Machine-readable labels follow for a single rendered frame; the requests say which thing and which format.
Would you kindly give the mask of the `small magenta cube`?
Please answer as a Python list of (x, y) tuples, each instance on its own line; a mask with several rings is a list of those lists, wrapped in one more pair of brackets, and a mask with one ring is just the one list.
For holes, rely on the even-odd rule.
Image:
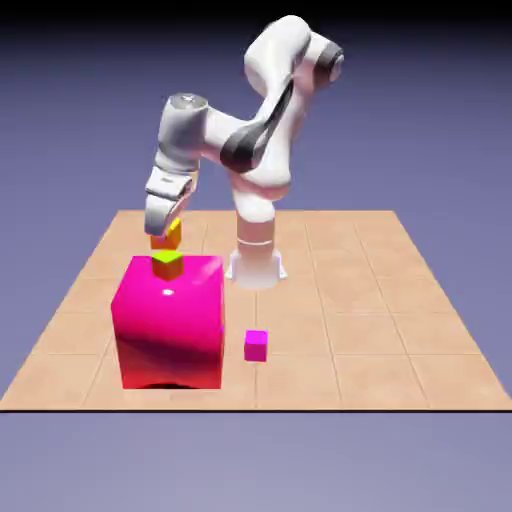
[(244, 359), (249, 362), (265, 362), (268, 352), (268, 332), (247, 330), (244, 339)]

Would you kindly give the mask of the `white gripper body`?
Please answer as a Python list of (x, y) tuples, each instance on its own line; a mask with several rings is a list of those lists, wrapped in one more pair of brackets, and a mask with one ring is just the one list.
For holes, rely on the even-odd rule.
[(163, 236), (195, 192), (196, 186), (196, 171), (170, 172), (154, 166), (145, 186), (145, 233)]

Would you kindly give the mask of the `large pink box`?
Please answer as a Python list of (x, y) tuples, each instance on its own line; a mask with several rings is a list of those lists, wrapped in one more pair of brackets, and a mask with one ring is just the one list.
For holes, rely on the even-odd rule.
[(186, 255), (165, 281), (151, 258), (132, 258), (111, 302), (122, 386), (221, 387), (225, 307), (223, 260)]

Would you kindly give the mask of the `small orange cube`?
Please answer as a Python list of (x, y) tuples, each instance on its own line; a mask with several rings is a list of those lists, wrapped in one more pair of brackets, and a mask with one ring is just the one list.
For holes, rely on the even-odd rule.
[(182, 221), (175, 218), (161, 236), (151, 236), (152, 250), (176, 250), (182, 240)]
[(151, 255), (152, 272), (162, 280), (170, 281), (184, 273), (183, 254), (177, 250), (163, 249)]

